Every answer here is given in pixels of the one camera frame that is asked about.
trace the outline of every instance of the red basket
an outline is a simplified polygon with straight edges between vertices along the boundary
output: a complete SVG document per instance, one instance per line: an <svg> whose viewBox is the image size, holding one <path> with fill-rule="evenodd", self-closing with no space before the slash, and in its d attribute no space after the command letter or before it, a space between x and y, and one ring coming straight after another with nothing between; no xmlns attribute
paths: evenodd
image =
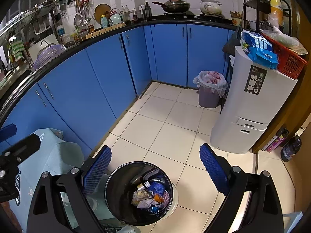
<svg viewBox="0 0 311 233"><path fill-rule="evenodd" d="M262 35L270 41L274 53L277 54L279 64L276 69L292 79L297 79L304 66L308 64L307 61L279 42L273 40L265 34Z"/></svg>

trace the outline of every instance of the blue package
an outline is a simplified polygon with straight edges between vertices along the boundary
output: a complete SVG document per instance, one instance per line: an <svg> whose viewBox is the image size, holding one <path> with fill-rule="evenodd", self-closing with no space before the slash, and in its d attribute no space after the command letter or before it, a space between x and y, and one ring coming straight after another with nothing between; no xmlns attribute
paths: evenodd
<svg viewBox="0 0 311 233"><path fill-rule="evenodd" d="M148 188L148 190L153 191L161 196L163 196L165 192L165 186L161 183L153 182L151 186Z"/></svg>
<svg viewBox="0 0 311 233"><path fill-rule="evenodd" d="M249 47L248 51L249 53L247 56L255 63L270 69L276 69L279 62L277 61L277 55L274 52L252 46Z"/></svg>
<svg viewBox="0 0 311 233"><path fill-rule="evenodd" d="M258 47L260 49L273 51L272 44L259 33L243 30L242 38L247 44L252 47Z"/></svg>

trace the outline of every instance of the trash can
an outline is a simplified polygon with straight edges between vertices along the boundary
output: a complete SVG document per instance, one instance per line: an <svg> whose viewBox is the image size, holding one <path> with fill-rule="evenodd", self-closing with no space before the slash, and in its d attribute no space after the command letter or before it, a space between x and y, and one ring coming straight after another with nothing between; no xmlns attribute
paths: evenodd
<svg viewBox="0 0 311 233"><path fill-rule="evenodd" d="M159 214L152 214L144 209L138 209L131 204L137 185L131 184L134 177L144 170L159 170L165 180L165 190L170 201ZM173 187L168 176L159 167L142 161L129 162L119 166L109 177L105 188L105 199L109 211L121 222L133 226L145 226L159 221L169 211L173 202Z"/></svg>
<svg viewBox="0 0 311 233"><path fill-rule="evenodd" d="M193 83L199 88L199 104L204 108L216 108L228 86L224 76L214 71L201 71Z"/></svg>

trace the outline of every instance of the sticker label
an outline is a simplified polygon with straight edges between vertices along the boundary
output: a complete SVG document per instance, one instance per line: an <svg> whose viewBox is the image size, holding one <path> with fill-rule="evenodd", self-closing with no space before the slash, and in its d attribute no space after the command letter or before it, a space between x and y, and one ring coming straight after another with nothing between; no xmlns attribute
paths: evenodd
<svg viewBox="0 0 311 233"><path fill-rule="evenodd" d="M252 65L248 74L248 79L244 91L251 94L259 95L266 74L266 69L262 69L260 67Z"/></svg>

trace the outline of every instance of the teal kettle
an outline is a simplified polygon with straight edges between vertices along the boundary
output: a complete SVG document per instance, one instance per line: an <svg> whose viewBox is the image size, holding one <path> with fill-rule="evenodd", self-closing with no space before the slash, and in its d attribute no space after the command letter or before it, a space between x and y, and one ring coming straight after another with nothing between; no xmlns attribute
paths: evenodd
<svg viewBox="0 0 311 233"><path fill-rule="evenodd" d="M114 8L109 11L109 15L110 15L109 25L110 26L124 22L124 18L123 16L120 15L120 13L121 13L121 10L119 10L118 8Z"/></svg>

